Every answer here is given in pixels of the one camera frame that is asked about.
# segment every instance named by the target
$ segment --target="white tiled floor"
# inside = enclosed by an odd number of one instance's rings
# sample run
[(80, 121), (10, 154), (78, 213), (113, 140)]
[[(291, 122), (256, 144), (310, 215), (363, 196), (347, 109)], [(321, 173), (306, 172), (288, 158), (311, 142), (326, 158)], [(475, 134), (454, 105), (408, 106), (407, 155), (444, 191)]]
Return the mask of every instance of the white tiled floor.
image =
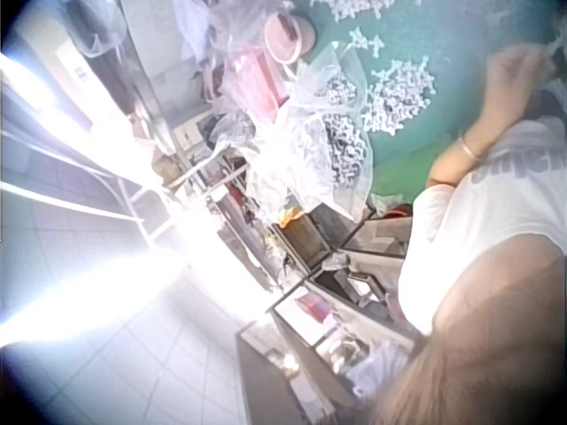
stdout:
[(102, 355), (137, 392), (144, 397), (151, 395), (161, 365), (132, 334), (122, 330)]
[(206, 375), (205, 396), (226, 411), (238, 415), (236, 391), (218, 378), (210, 368)]
[(64, 394), (91, 420), (104, 425), (141, 423), (147, 403), (100, 356), (79, 373)]
[[(30, 186), (112, 202), (84, 172), (32, 154)], [(24, 184), (24, 174), (6, 173)], [(83, 189), (85, 193), (77, 194)], [(3, 198), (3, 313), (99, 266), (144, 249), (136, 225)], [(60, 342), (4, 349), (27, 396), (62, 425), (242, 424), (233, 321), (187, 273), (141, 312)]]
[(221, 409), (215, 403), (205, 401), (203, 409), (203, 425), (235, 425), (239, 419), (229, 412)]
[(201, 423), (202, 403), (200, 393), (167, 371), (159, 378), (152, 400), (153, 405), (187, 425)]
[(181, 345), (176, 345), (167, 361), (167, 371), (200, 393), (205, 389), (206, 369)]

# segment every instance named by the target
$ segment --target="pink bowl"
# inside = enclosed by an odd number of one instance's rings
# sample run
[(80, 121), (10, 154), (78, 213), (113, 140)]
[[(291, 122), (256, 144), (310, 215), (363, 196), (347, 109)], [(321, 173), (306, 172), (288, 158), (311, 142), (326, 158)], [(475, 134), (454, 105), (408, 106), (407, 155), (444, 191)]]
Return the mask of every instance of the pink bowl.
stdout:
[(264, 26), (264, 41), (271, 57), (288, 65), (313, 49), (315, 30), (299, 16), (274, 13)]

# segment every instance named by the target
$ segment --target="person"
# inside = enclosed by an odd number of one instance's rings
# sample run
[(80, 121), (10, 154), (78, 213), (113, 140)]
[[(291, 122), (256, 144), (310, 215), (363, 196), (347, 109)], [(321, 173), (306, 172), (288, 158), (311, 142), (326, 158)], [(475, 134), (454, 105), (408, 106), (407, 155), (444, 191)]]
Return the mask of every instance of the person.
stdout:
[(328, 423), (555, 423), (540, 418), (566, 382), (567, 91), (533, 95), (552, 72), (537, 45), (488, 59), (480, 117), (414, 202), (399, 301), (423, 347)]

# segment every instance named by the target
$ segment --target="green tablecloth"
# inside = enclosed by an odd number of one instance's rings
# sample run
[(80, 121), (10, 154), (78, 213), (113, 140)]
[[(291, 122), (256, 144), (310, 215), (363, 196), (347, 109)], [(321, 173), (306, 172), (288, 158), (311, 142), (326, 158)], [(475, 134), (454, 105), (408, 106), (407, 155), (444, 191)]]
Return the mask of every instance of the green tablecloth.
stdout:
[[(423, 0), (421, 6), (416, 0), (397, 0), (380, 20), (373, 11), (365, 11), (339, 22), (327, 4), (295, 3), (296, 13), (307, 18), (317, 33), (307, 60), (332, 41), (350, 42), (348, 33), (356, 27), (369, 39), (378, 34), (385, 43), (379, 59), (372, 57), (371, 50), (358, 50), (369, 84), (375, 80), (370, 70), (387, 69), (393, 59), (418, 63), (423, 56), (431, 59), (428, 69), (436, 77), (438, 94), (396, 136), (369, 133), (375, 166), (466, 128), (478, 114), (487, 54), (519, 41), (547, 43), (553, 38), (553, 2), (547, 0)], [(502, 10), (509, 16), (500, 25), (491, 23), (487, 16)]]

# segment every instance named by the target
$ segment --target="bracelet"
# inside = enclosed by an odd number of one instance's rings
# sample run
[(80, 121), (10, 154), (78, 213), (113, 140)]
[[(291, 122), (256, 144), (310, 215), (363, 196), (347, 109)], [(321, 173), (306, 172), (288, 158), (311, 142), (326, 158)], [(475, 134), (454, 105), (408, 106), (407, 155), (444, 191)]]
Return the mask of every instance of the bracelet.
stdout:
[(474, 152), (470, 150), (470, 147), (467, 146), (467, 143), (464, 141), (463, 136), (459, 137), (459, 142), (461, 144), (462, 149), (464, 150), (464, 153), (466, 153), (470, 159), (472, 159), (475, 162), (480, 161), (481, 158), (475, 155)]

